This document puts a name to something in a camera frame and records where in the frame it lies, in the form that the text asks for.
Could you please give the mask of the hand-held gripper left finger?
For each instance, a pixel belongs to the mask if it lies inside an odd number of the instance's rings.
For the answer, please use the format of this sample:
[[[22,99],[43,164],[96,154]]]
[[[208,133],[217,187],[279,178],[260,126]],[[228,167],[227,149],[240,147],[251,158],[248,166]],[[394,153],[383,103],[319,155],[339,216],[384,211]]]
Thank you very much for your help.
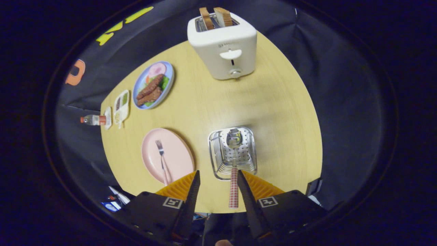
[[[114,213],[125,227],[161,245],[184,245],[201,185],[200,171],[172,182],[156,193],[142,192]]]

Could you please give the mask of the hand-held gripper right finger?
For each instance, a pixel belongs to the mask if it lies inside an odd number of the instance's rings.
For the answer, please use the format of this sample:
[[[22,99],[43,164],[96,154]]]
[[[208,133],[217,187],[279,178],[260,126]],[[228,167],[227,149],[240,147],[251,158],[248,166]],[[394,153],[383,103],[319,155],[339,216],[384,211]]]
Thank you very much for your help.
[[[249,172],[239,170],[237,181],[251,234],[259,246],[294,241],[328,213],[302,192],[284,192]]]

